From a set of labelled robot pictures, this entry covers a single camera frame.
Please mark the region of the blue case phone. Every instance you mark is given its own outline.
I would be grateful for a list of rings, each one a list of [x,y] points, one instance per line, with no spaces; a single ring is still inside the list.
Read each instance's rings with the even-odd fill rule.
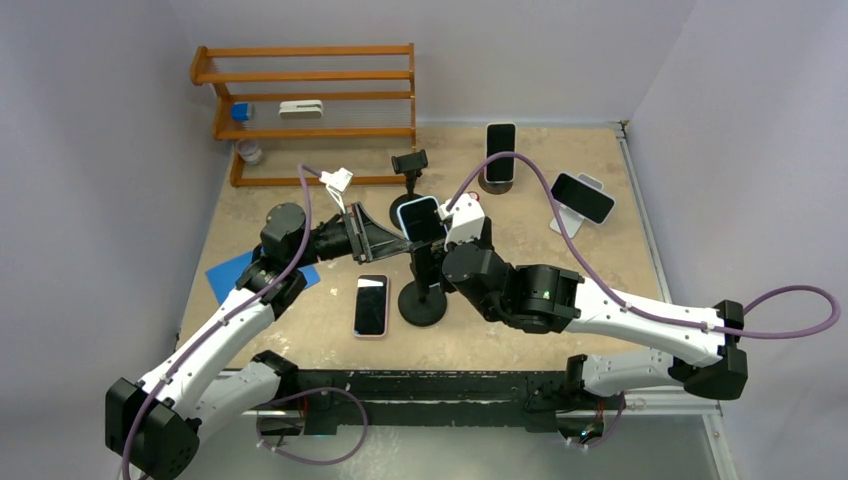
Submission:
[[[410,242],[432,243],[444,240],[447,229],[438,214],[434,196],[424,196],[399,205],[396,209],[400,229]]]

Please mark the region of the black tall phone stand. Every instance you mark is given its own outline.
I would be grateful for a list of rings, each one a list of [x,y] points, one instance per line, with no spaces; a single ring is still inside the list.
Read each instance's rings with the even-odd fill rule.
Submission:
[[[434,267],[415,266],[413,263],[410,263],[410,270],[413,280],[398,294],[399,312],[413,326],[433,326],[447,311],[447,297],[442,290],[439,274]]]

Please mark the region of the pink case phone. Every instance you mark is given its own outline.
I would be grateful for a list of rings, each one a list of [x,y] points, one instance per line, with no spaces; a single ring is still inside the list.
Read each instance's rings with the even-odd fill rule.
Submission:
[[[353,334],[358,338],[385,336],[389,320],[389,277],[366,274],[357,278]]]

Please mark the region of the black round-base phone stand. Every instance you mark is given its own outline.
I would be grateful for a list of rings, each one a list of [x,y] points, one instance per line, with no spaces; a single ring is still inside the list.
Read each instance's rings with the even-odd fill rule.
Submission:
[[[414,192],[417,180],[422,176],[423,170],[428,167],[428,157],[424,149],[400,156],[392,156],[391,163],[396,174],[405,177],[406,192],[397,197],[390,206],[390,220],[395,226],[399,225],[397,209],[400,205],[421,198],[420,194]]]

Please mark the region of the white case phone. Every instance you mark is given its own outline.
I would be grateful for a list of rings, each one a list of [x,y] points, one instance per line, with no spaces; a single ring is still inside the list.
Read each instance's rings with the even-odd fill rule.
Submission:
[[[514,123],[490,123],[486,127],[486,157],[513,152],[516,147],[517,127]],[[514,181],[513,157],[503,157],[489,163],[484,170],[484,179],[490,184]]]

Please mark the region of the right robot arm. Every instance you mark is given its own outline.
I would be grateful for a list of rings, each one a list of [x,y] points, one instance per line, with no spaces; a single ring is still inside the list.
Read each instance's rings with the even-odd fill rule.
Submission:
[[[748,380],[738,346],[741,304],[683,307],[612,291],[575,271],[514,267],[474,243],[420,245],[411,269],[425,286],[460,293],[480,316],[529,334],[586,333],[641,345],[620,355],[576,355],[561,381],[564,399],[584,407],[597,397],[653,386],[681,386],[711,400],[738,399]]]

